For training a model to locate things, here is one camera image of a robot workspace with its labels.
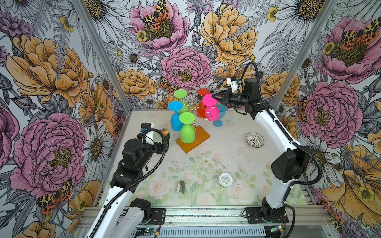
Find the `light blue wine glass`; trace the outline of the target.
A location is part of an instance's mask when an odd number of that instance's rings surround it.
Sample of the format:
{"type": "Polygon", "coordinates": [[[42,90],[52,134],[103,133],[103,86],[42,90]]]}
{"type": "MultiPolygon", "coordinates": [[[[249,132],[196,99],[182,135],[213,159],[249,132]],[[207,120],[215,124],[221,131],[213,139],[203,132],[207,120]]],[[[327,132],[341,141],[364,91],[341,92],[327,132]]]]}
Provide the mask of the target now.
{"type": "Polygon", "coordinates": [[[222,105],[222,104],[219,104],[217,108],[218,108],[218,111],[219,111],[219,119],[214,121],[213,125],[215,127],[219,128],[219,127],[223,126],[223,121],[221,119],[225,116],[226,111],[227,111],[227,107],[222,105]]]}

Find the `magenta wine glass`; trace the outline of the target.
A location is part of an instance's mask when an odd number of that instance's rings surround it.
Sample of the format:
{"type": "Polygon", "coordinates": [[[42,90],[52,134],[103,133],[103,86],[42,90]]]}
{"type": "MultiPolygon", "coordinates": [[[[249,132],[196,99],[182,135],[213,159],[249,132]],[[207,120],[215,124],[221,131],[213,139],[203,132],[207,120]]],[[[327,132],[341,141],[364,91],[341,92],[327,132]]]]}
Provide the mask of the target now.
{"type": "Polygon", "coordinates": [[[215,122],[219,119],[218,101],[212,97],[212,94],[206,94],[202,99],[205,105],[205,117],[208,121],[215,122]]]}

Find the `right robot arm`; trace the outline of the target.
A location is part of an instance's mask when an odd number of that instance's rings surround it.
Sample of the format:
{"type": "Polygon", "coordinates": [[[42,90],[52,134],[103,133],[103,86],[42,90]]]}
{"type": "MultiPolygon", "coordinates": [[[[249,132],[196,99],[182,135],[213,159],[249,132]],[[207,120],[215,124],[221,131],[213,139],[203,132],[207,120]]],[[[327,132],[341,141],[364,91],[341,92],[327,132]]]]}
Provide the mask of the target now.
{"type": "Polygon", "coordinates": [[[286,210],[292,211],[291,225],[287,227],[285,238],[291,237],[296,223],[296,210],[286,200],[293,186],[312,185],[319,182],[323,169],[317,157],[308,146],[303,146],[285,128],[276,116],[275,111],[263,99],[259,73],[254,78],[227,78],[228,89],[212,94],[212,98],[231,109],[245,108],[272,140],[277,149],[278,158],[271,164],[274,175],[268,195],[263,199],[261,207],[247,207],[242,217],[248,223],[287,224],[286,210]]]}

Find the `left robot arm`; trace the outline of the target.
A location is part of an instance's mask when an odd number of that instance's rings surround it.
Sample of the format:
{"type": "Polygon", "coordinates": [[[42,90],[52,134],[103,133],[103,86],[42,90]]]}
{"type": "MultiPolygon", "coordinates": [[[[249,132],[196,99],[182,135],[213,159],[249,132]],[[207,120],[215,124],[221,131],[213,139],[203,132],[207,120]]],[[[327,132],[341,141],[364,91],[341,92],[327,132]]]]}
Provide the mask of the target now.
{"type": "Polygon", "coordinates": [[[113,174],[106,200],[85,237],[130,238],[142,222],[151,217],[151,203],[131,201],[139,183],[153,174],[169,149],[170,133],[143,123],[140,134],[129,139],[122,160],[113,174]]]}

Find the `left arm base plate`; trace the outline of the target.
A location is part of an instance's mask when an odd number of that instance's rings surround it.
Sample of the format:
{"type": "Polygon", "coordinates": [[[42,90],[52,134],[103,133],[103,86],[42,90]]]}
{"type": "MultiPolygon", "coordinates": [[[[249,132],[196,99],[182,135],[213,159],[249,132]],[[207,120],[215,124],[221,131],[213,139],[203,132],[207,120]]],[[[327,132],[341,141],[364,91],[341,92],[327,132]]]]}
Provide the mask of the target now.
{"type": "Polygon", "coordinates": [[[143,221],[140,225],[164,225],[166,219],[165,208],[151,208],[143,211],[143,221]]]}

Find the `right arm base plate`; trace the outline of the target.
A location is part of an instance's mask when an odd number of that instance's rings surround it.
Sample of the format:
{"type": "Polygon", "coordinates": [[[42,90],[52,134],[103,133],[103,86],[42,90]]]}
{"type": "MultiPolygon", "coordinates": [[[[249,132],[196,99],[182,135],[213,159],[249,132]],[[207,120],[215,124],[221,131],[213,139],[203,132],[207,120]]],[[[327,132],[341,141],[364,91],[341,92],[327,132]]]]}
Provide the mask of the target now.
{"type": "Polygon", "coordinates": [[[272,209],[268,207],[247,207],[242,216],[249,224],[288,223],[285,207],[272,209]]]}

